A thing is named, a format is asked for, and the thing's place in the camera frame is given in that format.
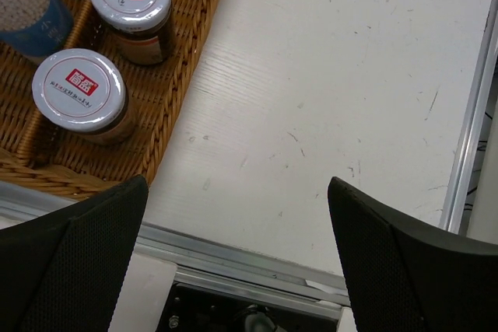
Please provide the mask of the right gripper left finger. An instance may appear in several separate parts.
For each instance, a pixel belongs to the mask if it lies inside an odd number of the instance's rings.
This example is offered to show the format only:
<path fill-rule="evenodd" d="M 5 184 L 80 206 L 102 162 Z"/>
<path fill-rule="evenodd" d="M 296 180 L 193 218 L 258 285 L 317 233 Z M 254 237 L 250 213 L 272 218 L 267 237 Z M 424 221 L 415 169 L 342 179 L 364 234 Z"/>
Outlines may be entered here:
<path fill-rule="evenodd" d="M 146 208 L 134 176 L 1 231 L 3 331 L 106 331 Z"/>

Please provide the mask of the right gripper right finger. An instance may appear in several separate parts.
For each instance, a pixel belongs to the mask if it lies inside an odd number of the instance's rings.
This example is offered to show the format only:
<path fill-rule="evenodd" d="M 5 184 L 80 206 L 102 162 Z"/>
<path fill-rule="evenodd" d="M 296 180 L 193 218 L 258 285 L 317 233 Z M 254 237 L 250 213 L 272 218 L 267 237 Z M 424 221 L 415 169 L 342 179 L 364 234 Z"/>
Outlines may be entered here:
<path fill-rule="evenodd" d="M 333 177 L 328 206 L 358 331 L 495 331 L 497 246 Z"/>

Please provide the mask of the white-lid sauce jar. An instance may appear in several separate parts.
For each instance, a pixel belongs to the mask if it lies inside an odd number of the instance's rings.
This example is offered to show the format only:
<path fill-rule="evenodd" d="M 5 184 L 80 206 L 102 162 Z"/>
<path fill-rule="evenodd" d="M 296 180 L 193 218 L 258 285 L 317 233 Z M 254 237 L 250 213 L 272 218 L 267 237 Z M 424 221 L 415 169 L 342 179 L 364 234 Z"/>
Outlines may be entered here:
<path fill-rule="evenodd" d="M 129 61 L 156 65 L 172 54 L 176 37 L 172 0 L 90 1 Z"/>
<path fill-rule="evenodd" d="M 34 73 L 32 95 L 50 122 L 93 143 L 122 142 L 135 130 L 121 73 L 95 51 L 71 48 L 46 58 Z"/>

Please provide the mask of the silver-lid spice shaker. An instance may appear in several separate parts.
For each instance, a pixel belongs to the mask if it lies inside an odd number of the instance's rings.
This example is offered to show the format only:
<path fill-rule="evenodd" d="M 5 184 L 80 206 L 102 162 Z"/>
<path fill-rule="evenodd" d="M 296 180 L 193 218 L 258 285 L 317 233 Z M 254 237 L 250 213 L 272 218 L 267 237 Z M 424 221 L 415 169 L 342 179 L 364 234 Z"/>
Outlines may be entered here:
<path fill-rule="evenodd" d="M 64 47 L 72 28 L 62 0 L 1 0 L 1 41 L 37 65 Z"/>

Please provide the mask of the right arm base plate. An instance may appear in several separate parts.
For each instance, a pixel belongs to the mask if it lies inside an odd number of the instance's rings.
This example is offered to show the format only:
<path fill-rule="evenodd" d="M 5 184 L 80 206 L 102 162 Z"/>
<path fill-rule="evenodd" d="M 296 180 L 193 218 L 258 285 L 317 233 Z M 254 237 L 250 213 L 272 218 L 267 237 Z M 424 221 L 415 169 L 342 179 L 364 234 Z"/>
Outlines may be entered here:
<path fill-rule="evenodd" d="M 304 311 L 256 302 L 175 282 L 158 331 L 336 331 L 338 322 Z"/>

